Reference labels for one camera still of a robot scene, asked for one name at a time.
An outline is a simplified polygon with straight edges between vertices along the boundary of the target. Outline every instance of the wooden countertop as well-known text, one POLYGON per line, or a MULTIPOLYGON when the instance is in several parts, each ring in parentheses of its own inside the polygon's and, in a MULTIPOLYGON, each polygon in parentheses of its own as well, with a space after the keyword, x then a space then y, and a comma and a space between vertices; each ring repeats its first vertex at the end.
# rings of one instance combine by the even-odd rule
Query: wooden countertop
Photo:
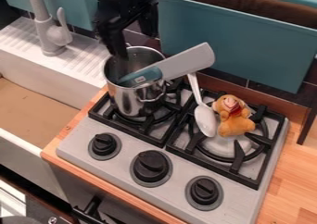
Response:
MULTIPOLYGON (((247 102, 265 104, 270 109, 285 114, 290 120, 290 129, 285 147, 259 213, 259 224, 316 224, 317 223, 317 144, 315 147, 296 144, 301 124, 308 109, 294 105, 269 95, 220 81, 206 75, 199 75, 199 83, 204 88, 214 91, 223 90, 233 93, 247 102)), ((99 179, 98 177, 60 159, 56 149, 61 140, 76 127, 88 110, 105 94, 101 90, 79 114, 58 134, 43 150, 42 158, 67 170, 107 193, 112 193, 124 202, 142 209, 149 215, 166 223, 183 223, 180 219, 161 209, 125 192, 124 190, 99 179)))

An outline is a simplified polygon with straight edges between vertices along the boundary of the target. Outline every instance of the stovetop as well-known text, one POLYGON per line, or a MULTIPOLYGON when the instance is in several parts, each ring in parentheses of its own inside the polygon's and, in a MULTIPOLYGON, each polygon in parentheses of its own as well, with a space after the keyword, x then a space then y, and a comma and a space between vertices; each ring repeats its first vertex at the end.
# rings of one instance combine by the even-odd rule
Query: stovetop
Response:
MULTIPOLYGON (((202 93, 207 103, 223 94, 202 93)), ((140 130, 144 122, 131 126, 112 117, 106 95, 90 111, 91 118, 83 119, 61 142, 57 155, 187 222, 254 223, 285 141, 288 119, 265 106, 252 106, 251 118, 258 122, 252 134, 210 139, 199 133, 193 120, 196 103, 189 87, 182 86, 181 97, 182 108, 168 123, 150 123, 144 133, 140 130), (114 135, 120 149, 109 159, 93 158, 95 136, 105 133, 114 135)))

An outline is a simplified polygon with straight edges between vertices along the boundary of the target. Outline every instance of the spoon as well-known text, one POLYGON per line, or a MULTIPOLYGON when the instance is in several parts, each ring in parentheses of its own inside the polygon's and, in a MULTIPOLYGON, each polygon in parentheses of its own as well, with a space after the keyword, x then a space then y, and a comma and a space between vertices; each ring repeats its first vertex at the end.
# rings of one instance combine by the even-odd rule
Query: spoon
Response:
POLYGON ((215 113, 212 108, 203 103, 201 99, 196 73, 188 73, 187 77, 198 104, 195 109, 195 120, 197 126, 207 137, 214 137, 217 132, 217 120, 215 113))

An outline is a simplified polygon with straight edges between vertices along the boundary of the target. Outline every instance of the toy stove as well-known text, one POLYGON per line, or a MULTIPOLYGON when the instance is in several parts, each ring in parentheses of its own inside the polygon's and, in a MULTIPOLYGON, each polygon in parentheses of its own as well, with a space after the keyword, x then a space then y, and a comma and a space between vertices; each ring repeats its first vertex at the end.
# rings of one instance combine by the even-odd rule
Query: toy stove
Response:
MULTIPOLYGON (((211 104, 225 92, 202 91, 211 104)), ((251 133, 207 138, 182 81, 148 118, 126 118, 106 94, 62 141, 57 155, 190 223, 256 221, 281 153, 288 119, 250 106, 251 133)))

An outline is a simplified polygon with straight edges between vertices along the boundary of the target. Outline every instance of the yellow plush toy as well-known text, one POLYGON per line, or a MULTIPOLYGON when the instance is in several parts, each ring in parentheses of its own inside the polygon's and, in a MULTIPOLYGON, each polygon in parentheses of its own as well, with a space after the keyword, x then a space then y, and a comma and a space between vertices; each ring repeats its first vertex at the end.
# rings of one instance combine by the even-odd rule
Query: yellow plush toy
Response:
POLYGON ((255 123, 249 119, 251 113, 246 103, 234 95, 226 94, 212 104, 219 113, 221 124, 218 134, 221 137, 241 135, 255 130, 255 123))

